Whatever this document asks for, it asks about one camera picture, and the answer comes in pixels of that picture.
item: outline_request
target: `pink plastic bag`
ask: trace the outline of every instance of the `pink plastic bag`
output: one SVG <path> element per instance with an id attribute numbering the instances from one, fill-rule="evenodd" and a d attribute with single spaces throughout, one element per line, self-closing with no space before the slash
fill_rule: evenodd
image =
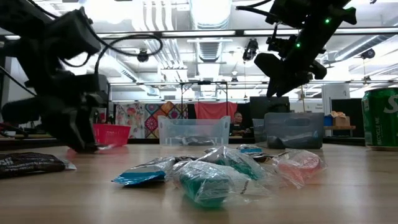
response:
<path id="1" fill-rule="evenodd" d="M 274 158 L 276 170 L 285 182 L 282 185 L 292 183 L 300 189 L 308 179 L 327 167 L 326 163 L 312 152 L 296 149 L 287 149 L 286 152 Z"/>

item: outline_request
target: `cardboard box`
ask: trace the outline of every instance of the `cardboard box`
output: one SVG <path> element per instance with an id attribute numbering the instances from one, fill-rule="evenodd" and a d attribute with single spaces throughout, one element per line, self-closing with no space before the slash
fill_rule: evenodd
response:
<path id="1" fill-rule="evenodd" d="M 345 118 L 342 117 L 333 118 L 333 125 L 339 127 L 351 126 L 351 123 L 349 122 L 349 116 L 346 116 Z"/>

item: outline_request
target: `plastic container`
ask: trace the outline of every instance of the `plastic container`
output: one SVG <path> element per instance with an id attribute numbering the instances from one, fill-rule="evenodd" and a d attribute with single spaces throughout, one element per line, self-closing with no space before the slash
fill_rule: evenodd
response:
<path id="1" fill-rule="evenodd" d="M 267 141 L 267 134 L 264 128 L 264 119 L 253 119 L 254 140 L 256 143 Z"/>
<path id="2" fill-rule="evenodd" d="M 159 140 L 165 146 L 226 146 L 231 118 L 168 119 L 158 116 Z"/>
<path id="3" fill-rule="evenodd" d="M 129 140 L 130 126 L 113 124 L 94 124 L 94 135 L 97 143 L 124 146 Z"/>
<path id="4" fill-rule="evenodd" d="M 320 149 L 323 113 L 267 113 L 264 126 L 271 149 Z"/>

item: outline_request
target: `green soda can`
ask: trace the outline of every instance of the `green soda can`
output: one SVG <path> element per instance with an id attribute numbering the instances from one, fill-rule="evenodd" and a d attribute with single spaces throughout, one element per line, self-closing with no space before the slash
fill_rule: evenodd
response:
<path id="1" fill-rule="evenodd" d="M 362 113 L 366 146 L 375 150 L 398 149 L 398 88 L 365 92 Z"/>

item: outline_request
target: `clear plastic bin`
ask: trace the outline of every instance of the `clear plastic bin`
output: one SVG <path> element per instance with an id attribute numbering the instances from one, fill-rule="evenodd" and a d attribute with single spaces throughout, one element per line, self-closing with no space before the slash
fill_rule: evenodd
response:
<path id="1" fill-rule="evenodd" d="M 254 140 L 256 144 L 266 142 L 267 134 L 264 128 L 264 119 L 252 119 L 252 120 L 253 120 Z"/>
<path id="2" fill-rule="evenodd" d="M 320 149 L 323 119 L 323 113 L 267 113 L 264 116 L 267 147 Z"/>
<path id="3" fill-rule="evenodd" d="M 160 144 L 227 146 L 230 123 L 230 116 L 221 119 L 168 119 L 158 116 Z"/>

